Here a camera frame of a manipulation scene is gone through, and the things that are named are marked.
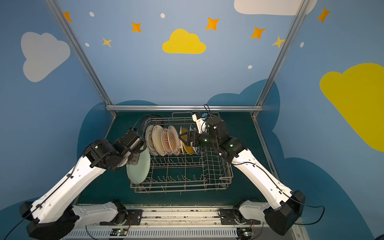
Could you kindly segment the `yellow woven plate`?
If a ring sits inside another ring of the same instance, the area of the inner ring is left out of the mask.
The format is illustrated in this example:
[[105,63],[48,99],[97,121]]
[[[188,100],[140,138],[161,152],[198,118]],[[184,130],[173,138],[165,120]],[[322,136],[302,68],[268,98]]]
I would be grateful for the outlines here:
[[[182,128],[182,131],[188,131],[187,128]],[[188,155],[192,156],[195,152],[194,152],[194,149],[193,147],[189,146],[189,147],[186,147],[184,148],[185,149],[185,153],[187,153]]]

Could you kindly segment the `diagonal aluminium post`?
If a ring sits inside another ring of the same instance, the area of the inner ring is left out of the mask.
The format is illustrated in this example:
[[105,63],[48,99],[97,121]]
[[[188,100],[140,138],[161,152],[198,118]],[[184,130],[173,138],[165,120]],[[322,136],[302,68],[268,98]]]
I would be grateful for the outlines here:
[[71,44],[72,48],[74,49],[80,62],[82,63],[83,67],[85,68],[91,81],[95,85],[98,93],[100,94],[101,98],[103,99],[104,103],[106,104],[106,107],[108,107],[109,105],[113,105],[110,97],[107,94],[106,89],[104,88],[104,86],[103,86],[101,80],[99,79],[95,69],[93,68],[91,62],[89,61],[85,51],[83,50],[83,48],[82,48],[75,32],[73,31],[69,21],[66,19],[59,2],[53,1],[53,0],[45,0],[45,2],[47,4],[47,6],[49,7],[51,13],[55,17],[56,21],[58,22],[59,26],[63,30],[65,36],[67,37],[69,43]]
[[299,5],[298,11],[286,35],[286,40],[284,41],[283,46],[279,50],[278,56],[269,74],[269,77],[267,78],[267,81],[264,84],[264,87],[262,88],[262,91],[258,97],[258,100],[256,103],[256,107],[258,107],[258,109],[252,112],[252,117],[254,120],[256,119],[258,113],[263,110],[263,104],[267,98],[268,93],[270,92],[270,89],[272,88],[272,85],[279,73],[280,68],[283,65],[283,62],[289,52],[289,49],[292,43],[294,42],[295,37],[306,17],[306,11],[309,8],[310,3],[311,1],[304,0]]

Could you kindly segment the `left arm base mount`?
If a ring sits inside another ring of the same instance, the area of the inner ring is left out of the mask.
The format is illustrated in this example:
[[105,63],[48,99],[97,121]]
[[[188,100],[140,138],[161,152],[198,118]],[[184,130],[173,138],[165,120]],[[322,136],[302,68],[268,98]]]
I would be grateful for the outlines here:
[[141,224],[142,215],[143,215],[143,210],[141,209],[126,210],[123,215],[124,218],[121,225],[139,226]]

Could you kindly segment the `white plate black emblem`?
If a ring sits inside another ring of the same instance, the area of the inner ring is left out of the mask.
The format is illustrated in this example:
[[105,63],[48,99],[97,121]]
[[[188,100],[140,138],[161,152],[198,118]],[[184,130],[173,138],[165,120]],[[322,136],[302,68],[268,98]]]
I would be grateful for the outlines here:
[[154,147],[153,141],[152,141],[152,132],[153,132],[154,125],[149,125],[146,129],[146,142],[147,142],[147,148],[149,149],[149,152],[153,156],[158,156],[158,153]]

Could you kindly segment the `cream plate floral rim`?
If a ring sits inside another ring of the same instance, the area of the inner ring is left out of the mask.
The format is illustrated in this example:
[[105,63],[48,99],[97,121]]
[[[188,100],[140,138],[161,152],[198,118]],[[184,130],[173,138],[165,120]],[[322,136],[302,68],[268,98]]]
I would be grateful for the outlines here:
[[153,127],[152,142],[158,155],[161,157],[164,157],[167,153],[162,143],[162,130],[163,130],[163,127],[161,127],[160,125],[155,125]]

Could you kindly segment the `pale green floral plate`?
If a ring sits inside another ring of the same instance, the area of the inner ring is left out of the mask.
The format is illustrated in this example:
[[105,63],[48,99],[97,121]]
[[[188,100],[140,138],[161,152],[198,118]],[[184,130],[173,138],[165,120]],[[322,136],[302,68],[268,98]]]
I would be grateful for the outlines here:
[[148,176],[151,166],[151,155],[148,149],[133,154],[127,163],[127,175],[133,184],[141,184]]

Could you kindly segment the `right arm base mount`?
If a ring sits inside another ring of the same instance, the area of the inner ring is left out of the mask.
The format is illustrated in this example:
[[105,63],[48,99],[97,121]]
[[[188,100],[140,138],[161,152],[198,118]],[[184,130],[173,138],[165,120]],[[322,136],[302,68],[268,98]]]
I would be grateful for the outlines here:
[[221,225],[261,225],[262,222],[258,220],[246,220],[239,213],[233,209],[219,209],[218,215]]

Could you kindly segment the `left diagonal aluminium post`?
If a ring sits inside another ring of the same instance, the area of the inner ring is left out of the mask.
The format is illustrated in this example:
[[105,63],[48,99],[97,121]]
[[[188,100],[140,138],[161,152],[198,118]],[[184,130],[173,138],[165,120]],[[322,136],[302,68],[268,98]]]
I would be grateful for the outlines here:
[[69,21],[66,19],[59,2],[53,1],[53,0],[45,0],[45,2],[47,4],[47,6],[49,7],[51,13],[55,17],[56,21],[58,22],[59,26],[63,30],[65,36],[67,37],[69,43],[71,44],[72,48],[74,49],[80,62],[82,63],[83,67],[85,68],[91,81],[95,85],[98,93],[100,94],[101,98],[103,99],[104,103],[106,104],[106,107],[108,107],[109,105],[113,105],[110,97],[107,94],[106,89],[104,88],[104,86],[103,86],[101,80],[99,79],[95,69],[93,68],[91,62],[89,61],[85,51],[83,50],[83,48],[82,48],[75,32],[73,31]]

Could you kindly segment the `dark black plate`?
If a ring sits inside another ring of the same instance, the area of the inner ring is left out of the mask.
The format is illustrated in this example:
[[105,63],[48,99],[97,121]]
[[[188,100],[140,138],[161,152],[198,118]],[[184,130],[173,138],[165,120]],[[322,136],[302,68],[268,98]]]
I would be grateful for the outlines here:
[[160,125],[161,127],[164,126],[163,118],[159,115],[149,115],[147,116],[141,123],[141,131],[143,133],[146,132],[147,128],[150,125]]

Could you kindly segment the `orange woven plate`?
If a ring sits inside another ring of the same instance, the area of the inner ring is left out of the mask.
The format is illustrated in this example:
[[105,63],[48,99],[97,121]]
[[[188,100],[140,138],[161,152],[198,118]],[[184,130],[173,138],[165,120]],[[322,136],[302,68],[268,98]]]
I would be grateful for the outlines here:
[[184,149],[184,146],[183,146],[183,142],[182,142],[181,139],[180,139],[180,136],[181,136],[181,134],[182,134],[182,128],[183,128],[183,127],[180,127],[180,130],[179,130],[179,140],[180,140],[180,149],[181,149],[181,151],[182,151],[182,154],[185,156],[185,149]]

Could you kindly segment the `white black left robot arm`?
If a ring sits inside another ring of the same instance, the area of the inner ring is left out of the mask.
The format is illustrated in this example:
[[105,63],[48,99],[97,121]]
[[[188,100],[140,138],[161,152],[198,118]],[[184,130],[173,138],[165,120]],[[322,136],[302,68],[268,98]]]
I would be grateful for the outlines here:
[[92,224],[131,225],[126,207],[113,200],[87,207],[75,206],[76,197],[107,170],[119,170],[146,150],[146,141],[134,130],[129,130],[115,142],[99,139],[81,154],[75,166],[45,195],[34,202],[24,202],[19,210],[29,221],[26,229],[36,240],[60,240],[77,227]]

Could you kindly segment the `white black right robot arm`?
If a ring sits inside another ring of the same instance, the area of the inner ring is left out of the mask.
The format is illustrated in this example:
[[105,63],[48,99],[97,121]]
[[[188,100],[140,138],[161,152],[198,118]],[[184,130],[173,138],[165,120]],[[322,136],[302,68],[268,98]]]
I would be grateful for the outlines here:
[[212,148],[228,163],[239,169],[263,194],[263,207],[244,201],[235,207],[245,220],[264,220],[278,235],[285,235],[303,213],[305,195],[292,191],[274,177],[238,138],[229,135],[227,125],[219,116],[198,112],[192,116],[197,130],[180,135],[187,146]]

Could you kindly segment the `green circuit board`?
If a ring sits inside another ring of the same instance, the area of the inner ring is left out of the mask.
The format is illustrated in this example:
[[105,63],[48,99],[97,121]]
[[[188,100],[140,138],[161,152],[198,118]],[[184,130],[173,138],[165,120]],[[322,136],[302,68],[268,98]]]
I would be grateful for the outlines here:
[[250,240],[254,236],[251,229],[237,228],[237,240]]
[[111,229],[110,237],[125,237],[128,232],[128,229]]

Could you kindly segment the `horizontal aluminium frame bar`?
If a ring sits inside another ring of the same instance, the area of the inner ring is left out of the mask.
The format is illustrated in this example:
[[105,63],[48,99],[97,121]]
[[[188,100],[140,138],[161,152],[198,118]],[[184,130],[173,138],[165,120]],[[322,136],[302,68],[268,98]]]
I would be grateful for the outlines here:
[[262,106],[157,106],[157,105],[107,105],[107,111],[117,112],[181,112],[181,111],[204,111],[212,112],[261,112]]

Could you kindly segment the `aluminium rail base frame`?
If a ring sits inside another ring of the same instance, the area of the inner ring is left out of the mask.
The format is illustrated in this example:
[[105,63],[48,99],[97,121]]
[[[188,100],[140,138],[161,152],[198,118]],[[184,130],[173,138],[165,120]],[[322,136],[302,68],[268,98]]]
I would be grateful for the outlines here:
[[[294,225],[280,236],[267,223],[261,225],[221,225],[219,209],[230,206],[148,207],[129,206],[143,210],[139,226],[101,226],[97,223],[72,230],[66,240],[237,240],[237,228],[251,229],[250,240],[307,240],[303,226]],[[128,229],[125,237],[110,237],[111,229]]]

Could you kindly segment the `right green circuit board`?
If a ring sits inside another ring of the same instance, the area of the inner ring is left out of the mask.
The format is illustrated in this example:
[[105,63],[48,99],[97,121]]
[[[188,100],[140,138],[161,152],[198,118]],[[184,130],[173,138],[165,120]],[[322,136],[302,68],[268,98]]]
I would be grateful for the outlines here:
[[237,228],[237,240],[250,240],[254,236],[251,229]]

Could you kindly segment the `white plate green text rim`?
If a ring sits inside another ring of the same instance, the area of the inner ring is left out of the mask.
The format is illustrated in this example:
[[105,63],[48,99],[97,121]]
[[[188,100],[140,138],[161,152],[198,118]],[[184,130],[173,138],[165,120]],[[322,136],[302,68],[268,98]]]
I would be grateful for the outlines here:
[[[190,131],[192,132],[192,131],[197,131],[198,129],[197,129],[197,127],[194,125],[194,124],[191,124],[190,125]],[[199,149],[198,149],[198,147],[193,147],[193,149],[194,149],[194,152],[195,152],[195,154],[199,154],[200,153],[200,151],[199,151]]]

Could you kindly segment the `left green circuit board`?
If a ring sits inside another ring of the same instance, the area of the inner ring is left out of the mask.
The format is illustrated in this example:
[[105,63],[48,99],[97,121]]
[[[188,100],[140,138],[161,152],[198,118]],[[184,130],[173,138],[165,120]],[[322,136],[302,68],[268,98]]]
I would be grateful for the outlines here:
[[125,237],[128,232],[128,229],[111,229],[110,237]]

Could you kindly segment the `right diagonal aluminium post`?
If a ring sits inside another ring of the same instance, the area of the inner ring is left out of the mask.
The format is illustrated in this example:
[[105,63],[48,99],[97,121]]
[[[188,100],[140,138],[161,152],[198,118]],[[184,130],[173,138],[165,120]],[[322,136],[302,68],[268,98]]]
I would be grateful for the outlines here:
[[284,41],[283,46],[279,50],[278,56],[269,74],[269,77],[267,78],[267,81],[264,84],[264,87],[262,88],[262,91],[258,97],[258,100],[256,103],[256,107],[258,107],[258,109],[252,112],[252,117],[254,120],[256,119],[258,113],[263,110],[263,104],[267,98],[268,93],[270,92],[270,89],[272,88],[272,85],[279,73],[280,68],[283,65],[283,62],[289,52],[289,49],[292,43],[294,42],[295,37],[306,17],[306,11],[309,8],[310,3],[311,1],[304,0],[299,5],[298,11],[286,35],[286,40]]

